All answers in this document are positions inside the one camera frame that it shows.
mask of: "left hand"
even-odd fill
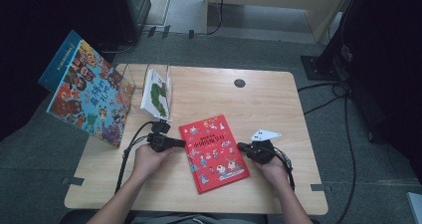
[[[141,145],[134,158],[133,172],[131,178],[142,182],[148,179],[161,165],[164,159],[173,152],[172,148],[162,152],[155,152],[149,144]]]

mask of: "book title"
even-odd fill
[[[193,145],[195,147],[198,146],[204,146],[204,145],[209,145],[209,144],[213,144],[219,141],[223,141],[224,140],[224,135],[216,135],[216,134],[210,134],[207,136],[203,136],[199,138],[198,142],[195,142]]]
[[[63,65],[65,63],[67,63],[67,59],[69,58],[69,56],[71,55],[72,51],[74,51],[74,50],[75,50],[75,44],[74,43],[69,44],[68,51],[66,52],[65,56],[63,57],[62,61],[59,64],[59,66],[57,67],[57,70],[58,71],[62,69],[62,67],[63,67]]]
[[[93,95],[91,97],[91,104],[97,106],[100,102],[106,103],[108,101],[107,94],[109,94],[109,90],[109,86],[106,86],[105,82],[101,80],[100,83],[97,86],[94,86],[93,90],[91,91],[91,94]]]

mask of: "colorful picture book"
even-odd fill
[[[220,114],[179,128],[198,192],[250,175],[225,117]]]
[[[164,80],[154,69],[148,66],[140,108],[157,119],[171,121],[170,101],[170,68],[167,66],[166,80]]]
[[[71,31],[38,81],[54,92],[47,113],[120,146],[134,82]]]

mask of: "red book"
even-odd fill
[[[249,170],[222,114],[180,128],[199,194],[248,177]]]

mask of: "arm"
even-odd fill
[[[254,163],[263,172],[265,178],[273,185],[274,189],[276,189],[286,223],[312,224],[310,217],[305,212],[304,207],[302,207],[298,197],[290,186],[288,175],[282,162],[276,157],[273,157],[269,163],[264,165],[257,162]]]
[[[133,172],[127,182],[88,223],[123,223],[145,181],[158,169],[172,149],[155,152],[149,145],[136,150]]]

